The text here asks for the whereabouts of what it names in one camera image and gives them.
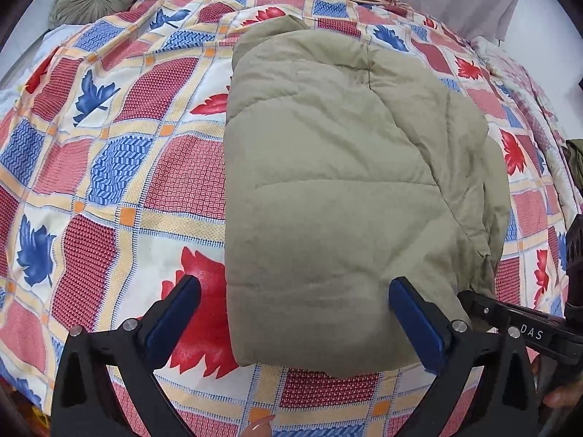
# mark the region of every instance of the folded jacket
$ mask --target folded jacket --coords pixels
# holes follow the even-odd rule
[[[287,16],[241,37],[224,134],[234,356],[346,377],[418,359],[387,305],[406,276],[445,315],[493,296],[500,147],[413,57]]]

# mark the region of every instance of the black mechanical device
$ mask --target black mechanical device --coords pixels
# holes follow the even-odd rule
[[[438,437],[454,411],[470,371],[482,376],[455,437],[570,437],[581,435],[583,399],[566,418],[553,417],[542,396],[583,371],[583,217],[567,234],[570,290],[565,318],[502,303],[471,291],[458,295],[467,314],[497,332],[450,322],[400,277],[389,287],[388,303],[425,368],[436,375],[421,403],[396,437]],[[200,283],[184,276],[168,297],[141,319],[116,330],[87,332],[72,327],[55,381],[52,437],[130,437],[132,432],[107,371],[117,366],[130,398],[152,437],[193,437],[154,377],[165,366],[200,304]],[[550,362],[538,389],[526,347]]]

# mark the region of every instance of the blue gripper pad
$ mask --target blue gripper pad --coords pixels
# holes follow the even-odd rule
[[[144,341],[145,361],[151,368],[160,369],[165,366],[199,306],[201,294],[198,279],[185,275],[162,301],[169,305]]]
[[[447,361],[446,352],[451,341],[448,332],[444,330],[447,318],[435,304],[423,300],[403,277],[393,279],[390,283],[388,300],[419,360],[427,371],[438,375]]]

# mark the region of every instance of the metal screw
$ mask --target metal screw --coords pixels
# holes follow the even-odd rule
[[[128,332],[134,330],[138,326],[138,321],[136,319],[126,319],[121,325],[124,330]]]
[[[464,333],[465,331],[467,331],[467,324],[463,320],[454,320],[451,323],[451,327],[456,332]]]
[[[76,337],[77,335],[80,335],[82,331],[83,327],[81,325],[73,325],[69,330],[69,335],[71,337]]]
[[[516,327],[509,327],[508,335],[510,335],[512,338],[518,338],[520,337],[520,330],[518,330]]]

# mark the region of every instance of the bed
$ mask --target bed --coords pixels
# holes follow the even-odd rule
[[[566,230],[582,199],[552,107],[499,48],[396,0],[138,0],[51,51],[0,122],[0,375],[45,413],[73,325],[118,327],[184,273],[224,294],[232,47],[250,25],[284,14],[417,58],[476,103],[511,191],[498,298],[562,315]],[[157,374],[200,437],[238,435],[271,414],[277,435],[392,436],[433,379],[420,365],[345,380],[239,367],[226,303],[212,312],[212,327],[191,327]],[[111,377],[147,435],[115,369]],[[478,379],[476,369],[443,435],[460,425]]]

